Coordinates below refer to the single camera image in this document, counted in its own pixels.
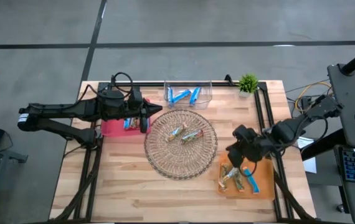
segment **plant pot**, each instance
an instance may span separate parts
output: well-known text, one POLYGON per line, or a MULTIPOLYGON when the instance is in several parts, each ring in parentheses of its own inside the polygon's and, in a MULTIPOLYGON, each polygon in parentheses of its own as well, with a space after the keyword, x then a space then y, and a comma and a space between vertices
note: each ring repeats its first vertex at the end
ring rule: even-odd
POLYGON ((248 97, 252 96, 252 93, 248 93, 248 92, 245 92, 245 91, 240 91, 239 92, 239 96, 240 97, 244 97, 244 98, 248 98, 248 97))

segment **butcher block tabletop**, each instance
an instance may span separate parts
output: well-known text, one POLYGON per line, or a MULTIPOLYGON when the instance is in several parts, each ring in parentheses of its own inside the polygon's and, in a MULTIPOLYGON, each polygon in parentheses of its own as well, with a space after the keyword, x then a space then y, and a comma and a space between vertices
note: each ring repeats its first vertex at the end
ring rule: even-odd
MULTIPOLYGON (((265 81, 275 122, 291 118, 281 80, 265 81)), ((97 89, 98 82, 83 82, 97 89)), ((141 87, 143 97, 164 109, 151 117, 151 122, 169 111, 164 101, 164 88, 141 87)), ((83 99, 94 98, 88 90, 83 99)), ((265 125, 268 126, 263 96, 260 97, 265 125)), ((274 222, 273 202, 269 200, 226 197, 217 192, 219 156, 236 139, 232 131, 240 124, 259 133, 255 98, 242 98, 237 87, 212 87, 212 101, 204 110, 195 110, 215 129, 218 151, 212 165, 199 177, 171 180, 159 175, 144 153, 145 134, 103 140, 92 222, 274 222)), ((90 123, 74 119, 72 126, 89 128, 90 123)), ((65 152, 78 146, 67 143, 65 152)), ((55 218, 69 204, 78 190, 83 166, 84 149, 67 155, 60 168, 50 218, 55 218)), ((298 149, 289 147, 283 156, 288 188, 300 205, 316 216, 305 170, 298 149)), ((280 207, 286 217, 284 201, 279 191, 280 207)), ((88 191, 83 197, 84 216, 88 191)))

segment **small potted plant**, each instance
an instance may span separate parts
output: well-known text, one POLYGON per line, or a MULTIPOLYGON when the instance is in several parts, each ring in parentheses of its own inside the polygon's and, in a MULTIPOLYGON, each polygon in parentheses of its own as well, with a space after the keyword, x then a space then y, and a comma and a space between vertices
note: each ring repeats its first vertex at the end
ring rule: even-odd
POLYGON ((258 88, 258 79, 253 73, 243 75, 239 81, 240 93, 242 97, 249 97, 258 88))

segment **clear plastic container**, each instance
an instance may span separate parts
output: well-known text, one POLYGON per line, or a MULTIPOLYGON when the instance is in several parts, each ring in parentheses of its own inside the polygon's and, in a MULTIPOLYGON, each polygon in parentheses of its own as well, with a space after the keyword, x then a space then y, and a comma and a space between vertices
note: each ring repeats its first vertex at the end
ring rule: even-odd
POLYGON ((175 102, 168 103, 168 107, 170 108, 179 108, 179 109, 206 109, 208 107, 209 102, 212 100, 212 82, 209 81, 165 81, 164 83, 164 99, 169 102, 168 98, 168 90, 172 89, 173 96, 177 96, 178 94, 184 92, 185 90, 190 90, 191 94, 187 97, 175 102), (201 87, 199 91, 199 95, 197 97, 196 102, 191 105, 190 98, 192 93, 197 87, 201 87))

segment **wire basket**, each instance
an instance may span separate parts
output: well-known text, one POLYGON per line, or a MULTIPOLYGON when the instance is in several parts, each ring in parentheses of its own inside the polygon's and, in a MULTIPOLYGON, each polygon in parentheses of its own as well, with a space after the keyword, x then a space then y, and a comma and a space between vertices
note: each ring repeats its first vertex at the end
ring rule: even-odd
POLYGON ((216 155, 214 128, 201 115, 188 110, 174 110, 157 118, 146 135, 144 150, 149 163, 161 175, 187 180, 202 174, 216 155), (166 138, 183 123, 187 128, 172 141, 166 138), (182 137, 202 129, 203 137, 182 144, 182 137))

